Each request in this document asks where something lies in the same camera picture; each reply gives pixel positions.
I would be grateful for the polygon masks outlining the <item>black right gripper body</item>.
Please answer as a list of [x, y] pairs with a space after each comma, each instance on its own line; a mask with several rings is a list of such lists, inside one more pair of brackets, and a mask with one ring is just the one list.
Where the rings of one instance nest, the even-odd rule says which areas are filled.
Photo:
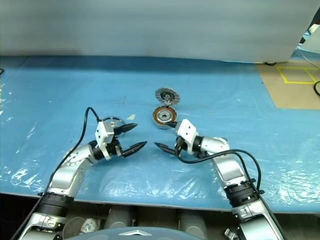
[[188, 150], [188, 145], [181, 136], [178, 136], [174, 145], [175, 155], [180, 156], [182, 150]]

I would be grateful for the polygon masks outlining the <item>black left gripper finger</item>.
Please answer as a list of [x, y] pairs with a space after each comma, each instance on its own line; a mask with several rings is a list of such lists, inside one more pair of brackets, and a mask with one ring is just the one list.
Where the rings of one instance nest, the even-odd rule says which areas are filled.
[[135, 154], [136, 152], [138, 152], [140, 149], [142, 149], [146, 144], [147, 144], [147, 141], [142, 141], [142, 142], [138, 142], [134, 145], [131, 145], [129, 147], [129, 149], [124, 150], [122, 152], [122, 156], [123, 157], [131, 156], [131, 155]]
[[132, 129], [134, 129], [138, 124], [137, 123], [128, 123], [116, 128], [116, 135], [119, 136], [123, 133], [126, 133]]

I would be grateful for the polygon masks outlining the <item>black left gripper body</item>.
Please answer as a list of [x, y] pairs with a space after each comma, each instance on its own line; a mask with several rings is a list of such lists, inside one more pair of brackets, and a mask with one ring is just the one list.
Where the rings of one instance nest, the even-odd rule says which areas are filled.
[[119, 135], [124, 132], [124, 128], [122, 126], [116, 127], [113, 129], [114, 135], [110, 143], [107, 144], [107, 151], [109, 155], [122, 155], [122, 146], [119, 142]]

